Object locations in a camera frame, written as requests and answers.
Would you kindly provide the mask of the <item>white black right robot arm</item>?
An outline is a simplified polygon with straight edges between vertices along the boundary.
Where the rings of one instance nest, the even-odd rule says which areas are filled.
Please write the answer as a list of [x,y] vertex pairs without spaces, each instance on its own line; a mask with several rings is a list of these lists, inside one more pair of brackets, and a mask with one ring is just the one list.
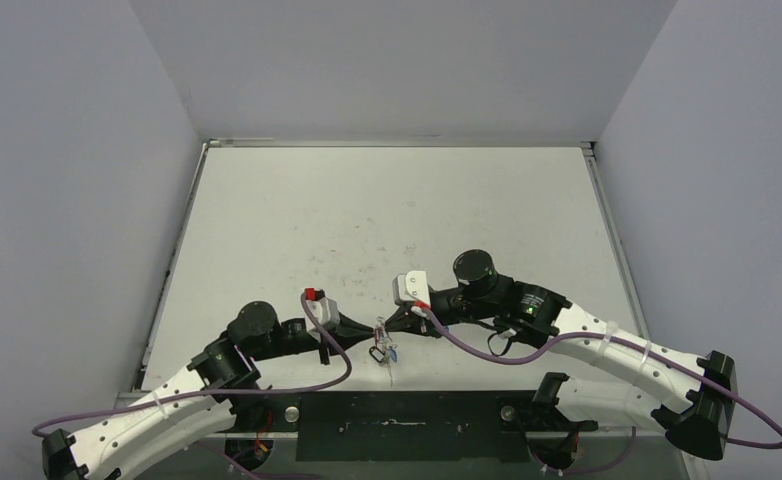
[[545,287],[497,272],[480,249],[453,263],[454,288],[434,290],[422,270],[399,274],[395,324],[422,336],[447,337],[452,325],[491,320],[510,344],[573,358],[617,378],[587,382],[548,373],[532,402],[544,428],[564,424],[635,426],[661,433],[678,449],[718,461],[728,434],[737,390],[732,357],[713,350],[700,356],[663,347],[587,312]]

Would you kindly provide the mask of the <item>silver metal key plate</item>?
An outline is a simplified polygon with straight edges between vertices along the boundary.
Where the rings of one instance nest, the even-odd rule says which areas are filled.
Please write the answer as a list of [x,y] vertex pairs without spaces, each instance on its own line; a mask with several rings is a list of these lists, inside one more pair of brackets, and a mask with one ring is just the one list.
[[397,345],[391,338],[386,329],[386,319],[377,317],[374,330],[374,346],[369,349],[370,356],[386,370],[388,375],[388,384],[390,388],[394,387],[393,366],[397,362]]

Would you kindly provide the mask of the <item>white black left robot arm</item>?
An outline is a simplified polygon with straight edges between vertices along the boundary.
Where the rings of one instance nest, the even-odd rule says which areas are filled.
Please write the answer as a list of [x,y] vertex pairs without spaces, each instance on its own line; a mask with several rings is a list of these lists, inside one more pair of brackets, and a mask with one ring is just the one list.
[[143,398],[99,414],[93,426],[45,435],[44,475],[133,479],[209,434],[234,426],[253,430],[276,394],[259,386],[258,361],[317,351],[328,363],[330,355],[344,355],[372,335],[329,298],[306,301],[303,317],[285,322],[269,303],[250,302],[201,353]]

